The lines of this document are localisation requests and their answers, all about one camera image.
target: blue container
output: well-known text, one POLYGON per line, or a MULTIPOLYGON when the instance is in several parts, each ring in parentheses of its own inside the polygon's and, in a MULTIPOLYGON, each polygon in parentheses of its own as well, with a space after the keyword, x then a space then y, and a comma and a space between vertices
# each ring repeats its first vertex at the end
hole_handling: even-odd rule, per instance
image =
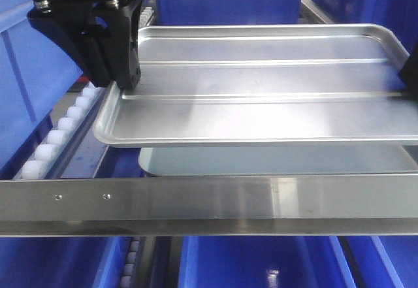
POLYGON ((161 25, 295 24, 300 0, 157 0, 161 25))
POLYGON ((348 238, 367 287, 418 287, 417 236, 348 238))
POLYGON ((336 237, 185 237, 179 288, 355 288, 336 237))
POLYGON ((314 0, 335 22, 370 22, 392 30, 408 51, 418 41, 418 0, 314 0))
POLYGON ((128 237, 0 238, 0 287, 119 287, 128 237))
POLYGON ((0 171, 81 75, 26 19, 31 0, 0 0, 0 171))

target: metal tray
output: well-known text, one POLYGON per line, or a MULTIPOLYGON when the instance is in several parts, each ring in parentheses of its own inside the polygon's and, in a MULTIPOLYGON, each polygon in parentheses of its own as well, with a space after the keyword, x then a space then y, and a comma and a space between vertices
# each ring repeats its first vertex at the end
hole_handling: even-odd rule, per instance
POLYGON ((142 77, 108 90, 95 136, 121 147, 418 143, 408 53, 377 25, 148 27, 142 77))
POLYGON ((402 146, 142 148, 150 176, 257 176, 417 172, 402 146))

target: bolt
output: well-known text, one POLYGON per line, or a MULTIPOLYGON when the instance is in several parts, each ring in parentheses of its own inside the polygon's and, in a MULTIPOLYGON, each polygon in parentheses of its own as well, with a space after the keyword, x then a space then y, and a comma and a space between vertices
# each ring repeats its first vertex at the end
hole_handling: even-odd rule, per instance
POLYGON ((119 8, 119 0, 107 0, 106 1, 106 6, 108 8, 118 9, 119 8))
POLYGON ((35 8, 37 10, 40 10, 43 13, 51 12, 51 8, 50 8, 51 4, 49 0, 42 0, 42 1, 34 2, 34 4, 35 4, 35 8))

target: stacked tray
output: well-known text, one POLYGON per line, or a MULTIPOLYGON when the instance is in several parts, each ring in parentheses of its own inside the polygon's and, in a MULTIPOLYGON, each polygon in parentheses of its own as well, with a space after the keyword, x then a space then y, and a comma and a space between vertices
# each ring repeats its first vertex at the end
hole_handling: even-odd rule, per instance
POLYGON ((112 146, 414 145, 408 53, 376 25, 149 27, 136 89, 95 122, 112 146))

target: metal guide rail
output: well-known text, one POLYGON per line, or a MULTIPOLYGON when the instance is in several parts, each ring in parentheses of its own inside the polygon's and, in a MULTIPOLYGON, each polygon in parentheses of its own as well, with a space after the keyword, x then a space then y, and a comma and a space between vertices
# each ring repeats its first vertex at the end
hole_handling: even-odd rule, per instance
POLYGON ((0 182, 1 236, 418 234, 418 174, 0 182))

